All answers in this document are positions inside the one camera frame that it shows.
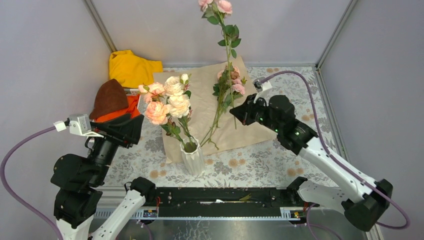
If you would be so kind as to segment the beige kraft wrapping paper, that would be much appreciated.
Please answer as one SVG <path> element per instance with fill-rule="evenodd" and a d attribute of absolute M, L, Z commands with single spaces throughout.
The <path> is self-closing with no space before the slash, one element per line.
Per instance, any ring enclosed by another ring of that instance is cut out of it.
<path fill-rule="evenodd" d="M 246 66 L 241 56 L 232 60 L 234 66 L 239 68 L 241 77 L 245 77 L 245 95 L 235 100 L 235 107 L 241 105 L 246 97 L 255 94 L 257 91 L 248 74 Z M 223 70 L 226 63 L 213 64 L 203 67 L 191 68 L 188 70 L 177 70 L 177 72 L 155 72 L 153 77 L 155 82 L 164 84 L 171 76 L 180 74 L 191 74 L 189 90 L 191 91 L 190 103 L 192 108 L 191 120 L 188 123 L 190 133 L 199 140 L 203 139 L 210 130 L 218 106 L 217 97 L 213 96 L 213 84 L 217 83 L 218 72 Z M 263 127 L 258 123 L 249 126 L 242 125 L 236 119 L 236 128 L 234 117 L 226 112 L 218 123 L 219 128 L 212 135 L 211 140 L 216 143 L 219 149 L 215 148 L 213 143 L 207 143 L 201 148 L 203 155 L 212 155 L 222 151 L 236 148 L 242 148 L 275 138 L 275 132 Z M 175 138 L 165 135 L 162 131 L 166 163 L 180 163 L 183 161 L 180 142 Z"/>

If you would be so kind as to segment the peach rose stem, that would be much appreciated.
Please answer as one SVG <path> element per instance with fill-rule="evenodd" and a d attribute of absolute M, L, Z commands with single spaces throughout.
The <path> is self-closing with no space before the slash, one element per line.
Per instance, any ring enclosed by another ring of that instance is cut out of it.
<path fill-rule="evenodd" d="M 183 143 L 181 138 L 181 129 L 172 121 L 171 105 L 164 103 L 167 99 L 166 89 L 163 84 L 154 82 L 150 85 L 141 84 L 138 86 L 138 91 L 146 103 L 144 116 L 153 125 L 160 126 L 165 135 L 172 137 Z"/>

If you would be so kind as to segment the cream white rose stem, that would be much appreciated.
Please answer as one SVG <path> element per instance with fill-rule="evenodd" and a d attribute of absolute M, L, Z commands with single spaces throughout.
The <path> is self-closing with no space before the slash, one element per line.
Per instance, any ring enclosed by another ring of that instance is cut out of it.
<path fill-rule="evenodd" d="M 183 73 L 170 76 L 164 83 L 165 104 L 169 106 L 167 123 L 162 126 L 167 136 L 178 140 L 186 153 L 194 152 L 198 144 L 191 135 L 188 123 L 191 120 L 190 75 Z"/>

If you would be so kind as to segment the large pink peony stem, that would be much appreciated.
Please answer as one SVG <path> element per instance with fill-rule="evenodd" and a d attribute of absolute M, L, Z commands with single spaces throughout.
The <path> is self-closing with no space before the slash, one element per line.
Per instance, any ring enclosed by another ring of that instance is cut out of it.
<path fill-rule="evenodd" d="M 226 17 L 233 14 L 233 6 L 228 0 L 199 0 L 198 5 L 203 19 L 221 27 L 222 40 L 218 45 L 225 48 L 226 66 L 237 57 L 235 48 L 241 43 L 239 28 L 234 24 L 225 23 Z"/>

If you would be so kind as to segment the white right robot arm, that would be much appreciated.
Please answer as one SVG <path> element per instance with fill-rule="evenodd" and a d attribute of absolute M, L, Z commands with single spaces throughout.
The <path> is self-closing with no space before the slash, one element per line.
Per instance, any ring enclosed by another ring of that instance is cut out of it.
<path fill-rule="evenodd" d="M 249 95 L 244 103 L 229 111 L 243 125 L 258 123 L 276 133 L 287 150 L 309 161 L 337 187 L 326 187 L 298 177 L 287 191 L 287 201 L 299 206 L 304 201 L 331 208 L 357 229 L 368 232 L 388 209 L 393 185 L 386 179 L 375 180 L 361 173 L 332 150 L 325 150 L 319 135 L 295 116 L 295 107 L 285 95 L 269 101 Z"/>

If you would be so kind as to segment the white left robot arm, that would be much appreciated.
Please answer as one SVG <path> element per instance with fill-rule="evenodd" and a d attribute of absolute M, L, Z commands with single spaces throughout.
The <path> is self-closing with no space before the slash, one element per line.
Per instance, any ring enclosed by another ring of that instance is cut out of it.
<path fill-rule="evenodd" d="M 107 122 L 90 121 L 86 114 L 73 114 L 54 124 L 58 132 L 69 130 L 89 142 L 87 157 L 65 154 L 55 163 L 51 183 L 59 187 L 54 202 L 54 217 L 61 240 L 114 240 L 132 215 L 155 200 L 156 186 L 138 177 L 107 220 L 93 233 L 91 223 L 103 195 L 98 187 L 104 180 L 119 147 L 129 149 L 141 138 L 143 115 L 124 114 Z"/>

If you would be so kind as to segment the white ribbed vase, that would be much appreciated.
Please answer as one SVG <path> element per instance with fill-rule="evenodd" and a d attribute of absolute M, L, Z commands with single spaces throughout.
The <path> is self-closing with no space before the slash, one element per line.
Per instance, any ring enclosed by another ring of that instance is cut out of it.
<path fill-rule="evenodd" d="M 191 175 L 200 175 L 205 169 L 205 159 L 199 141 L 195 137 L 186 137 L 180 143 L 180 150 L 187 171 Z"/>

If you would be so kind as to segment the small pink rose stem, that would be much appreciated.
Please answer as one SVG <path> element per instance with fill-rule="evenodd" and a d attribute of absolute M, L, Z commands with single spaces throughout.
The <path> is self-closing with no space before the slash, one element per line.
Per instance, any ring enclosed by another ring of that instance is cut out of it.
<path fill-rule="evenodd" d="M 219 149 L 212 137 L 219 128 L 221 116 L 227 112 L 229 107 L 235 106 L 235 100 L 246 94 L 246 83 L 247 80 L 244 76 L 241 76 L 240 69 L 234 66 L 231 61 L 217 74 L 217 83 L 213 86 L 212 94 L 216 97 L 217 107 L 212 125 L 200 141 L 201 147 L 212 143 L 217 150 Z"/>

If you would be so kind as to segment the floral patterned table mat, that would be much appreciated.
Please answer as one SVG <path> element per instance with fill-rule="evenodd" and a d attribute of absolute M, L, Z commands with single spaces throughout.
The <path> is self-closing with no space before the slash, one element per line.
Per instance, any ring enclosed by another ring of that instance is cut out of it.
<path fill-rule="evenodd" d="M 321 98 L 316 69 L 293 67 L 303 80 L 293 74 L 272 79 L 271 95 L 286 95 L 295 106 L 295 114 L 312 128 L 320 128 L 325 143 L 335 150 L 331 125 Z M 141 139 L 130 149 L 117 151 L 105 179 L 106 187 L 122 187 L 137 177 L 144 177 L 158 187 L 286 187 L 295 178 L 305 177 L 314 183 L 333 187 L 335 183 L 317 167 L 277 140 L 231 149 L 205 157 L 205 169 L 199 175 L 188 173 L 183 163 L 166 163 L 161 128 L 145 121 Z"/>

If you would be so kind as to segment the white plastic basket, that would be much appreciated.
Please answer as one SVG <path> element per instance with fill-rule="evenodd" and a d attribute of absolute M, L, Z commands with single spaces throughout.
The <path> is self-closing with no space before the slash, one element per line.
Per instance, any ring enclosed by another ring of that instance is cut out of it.
<path fill-rule="evenodd" d="M 124 92 L 128 103 L 126 112 L 132 115 L 140 114 L 145 108 L 144 95 L 138 88 L 124 88 Z"/>

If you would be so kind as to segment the orange cloth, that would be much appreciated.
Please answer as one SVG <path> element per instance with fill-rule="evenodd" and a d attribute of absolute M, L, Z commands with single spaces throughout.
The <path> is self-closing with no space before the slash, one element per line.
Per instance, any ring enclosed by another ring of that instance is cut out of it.
<path fill-rule="evenodd" d="M 140 95 L 127 95 L 124 104 L 124 98 L 102 100 L 94 109 L 92 119 L 95 122 L 103 123 L 114 120 L 118 117 L 129 115 L 130 118 L 135 118 L 140 115 L 138 109 Z"/>

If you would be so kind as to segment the brown cloth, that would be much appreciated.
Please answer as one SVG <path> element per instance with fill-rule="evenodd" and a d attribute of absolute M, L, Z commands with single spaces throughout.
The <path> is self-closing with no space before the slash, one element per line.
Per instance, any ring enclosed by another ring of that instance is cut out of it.
<path fill-rule="evenodd" d="M 107 122 L 123 115 L 128 107 L 124 88 L 116 79 L 111 79 L 99 88 L 89 118 L 96 122 Z"/>

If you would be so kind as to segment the yellow cloth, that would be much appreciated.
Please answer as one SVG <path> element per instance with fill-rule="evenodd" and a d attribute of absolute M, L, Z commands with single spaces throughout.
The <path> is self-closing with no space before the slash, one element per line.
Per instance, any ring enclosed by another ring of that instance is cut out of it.
<path fill-rule="evenodd" d="M 154 82 L 154 73 L 163 72 L 161 61 L 147 60 L 135 55 L 131 50 L 112 52 L 108 63 L 109 78 L 129 89 L 150 85 Z"/>

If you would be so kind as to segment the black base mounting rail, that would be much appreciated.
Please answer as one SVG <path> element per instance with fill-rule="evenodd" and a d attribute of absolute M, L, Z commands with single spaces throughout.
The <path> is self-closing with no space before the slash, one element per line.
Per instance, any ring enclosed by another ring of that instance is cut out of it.
<path fill-rule="evenodd" d="M 170 219 L 294 219 L 311 206 L 292 188 L 156 187 L 142 205 L 147 217 Z"/>

